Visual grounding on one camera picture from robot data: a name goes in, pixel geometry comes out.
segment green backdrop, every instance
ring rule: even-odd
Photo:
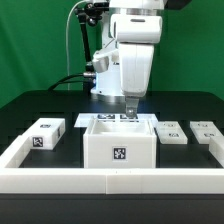
[[[25,91],[47,89],[67,74],[65,27],[75,2],[0,0],[0,107]],[[163,13],[150,89],[208,91],[224,99],[223,9],[223,0],[192,0],[182,11]],[[82,72],[84,54],[75,17],[70,29],[70,73]],[[88,32],[93,52],[98,32]]]

